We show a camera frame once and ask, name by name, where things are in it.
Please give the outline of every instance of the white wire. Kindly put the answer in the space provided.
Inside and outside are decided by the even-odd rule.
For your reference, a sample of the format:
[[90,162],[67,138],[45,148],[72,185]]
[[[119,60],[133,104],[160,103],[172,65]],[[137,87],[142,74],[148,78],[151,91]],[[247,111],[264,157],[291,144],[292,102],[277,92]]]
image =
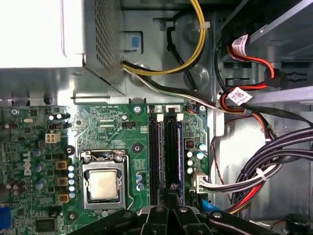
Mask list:
[[[264,173],[264,174],[268,174],[268,173],[270,173],[275,167],[276,167],[276,165],[271,165],[271,166],[269,166],[263,173]],[[205,187],[208,187],[208,188],[223,189],[224,187],[229,187],[229,186],[240,186],[240,185],[242,185],[242,184],[249,183],[249,182],[251,182],[251,181],[259,180],[260,178],[262,178],[261,175],[256,175],[256,176],[254,176],[253,178],[248,179],[248,180],[246,180],[246,181],[242,181],[242,182],[238,182],[238,183],[233,183],[233,184],[229,184],[229,185],[211,184],[211,183],[208,183],[208,182],[204,181],[202,178],[200,178],[200,180],[199,180],[199,185],[200,185],[200,186],[202,185],[202,186],[205,186]]]
[[205,103],[204,101],[198,99],[198,98],[195,98],[193,96],[190,96],[190,95],[187,95],[187,94],[177,94],[177,93],[172,93],[172,92],[166,92],[166,91],[162,91],[162,90],[159,90],[155,87],[153,87],[152,85],[150,85],[149,83],[147,83],[144,79],[142,79],[139,75],[129,71],[128,69],[126,68],[123,68],[123,70],[127,73],[129,73],[131,76],[134,76],[136,77],[137,79],[139,79],[142,83],[144,83],[147,87],[149,87],[150,89],[154,90],[155,92],[158,92],[158,93],[161,93],[161,94],[166,94],[166,95],[170,95],[170,96],[177,96],[177,97],[183,97],[183,98],[187,98],[187,99],[190,99],[190,100],[193,100],[195,102],[198,102],[199,104],[202,104],[208,108],[211,108],[211,109],[215,109],[215,110],[218,110],[218,111],[221,111],[221,112],[224,112],[224,113],[227,113],[227,111],[224,111],[224,110],[221,110],[219,109],[218,107],[215,107],[215,106],[212,106],[212,105],[209,105],[207,103]]

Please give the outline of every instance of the white connector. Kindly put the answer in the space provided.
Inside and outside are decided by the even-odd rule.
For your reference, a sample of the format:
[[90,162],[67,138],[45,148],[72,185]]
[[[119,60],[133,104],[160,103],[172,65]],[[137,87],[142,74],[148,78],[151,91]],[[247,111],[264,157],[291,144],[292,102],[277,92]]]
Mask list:
[[61,133],[47,133],[45,135],[45,142],[46,143],[58,143],[61,141]]
[[206,175],[202,170],[195,170],[193,173],[193,187],[197,193],[207,193],[206,189],[200,187],[199,181],[203,179],[205,181],[209,180],[209,176]]

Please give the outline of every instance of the white sticker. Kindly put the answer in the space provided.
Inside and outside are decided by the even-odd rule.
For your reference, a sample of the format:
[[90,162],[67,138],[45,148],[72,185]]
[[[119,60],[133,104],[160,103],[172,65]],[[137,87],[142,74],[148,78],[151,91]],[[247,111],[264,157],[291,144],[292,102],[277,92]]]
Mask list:
[[246,46],[246,40],[248,39],[248,35],[243,35],[240,38],[237,38],[231,45],[234,52],[240,56],[246,56],[245,52],[245,46]]
[[242,105],[252,98],[247,92],[241,90],[239,87],[236,87],[231,93],[227,96],[237,105]]

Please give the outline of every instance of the dell logo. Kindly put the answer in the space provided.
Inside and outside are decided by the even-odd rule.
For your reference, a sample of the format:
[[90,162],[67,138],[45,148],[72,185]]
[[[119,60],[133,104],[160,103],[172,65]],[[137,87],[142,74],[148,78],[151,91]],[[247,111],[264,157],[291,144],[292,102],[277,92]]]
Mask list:
[[24,161],[24,175],[31,175],[31,164],[30,164],[30,152],[28,151],[27,153],[23,154],[23,161]]

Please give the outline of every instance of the power supply vent grille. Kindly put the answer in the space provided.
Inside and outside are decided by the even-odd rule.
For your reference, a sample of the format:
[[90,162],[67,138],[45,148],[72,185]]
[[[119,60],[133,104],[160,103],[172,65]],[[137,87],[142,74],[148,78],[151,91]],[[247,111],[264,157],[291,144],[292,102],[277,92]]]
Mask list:
[[114,76],[120,69],[118,0],[95,1],[96,59]]

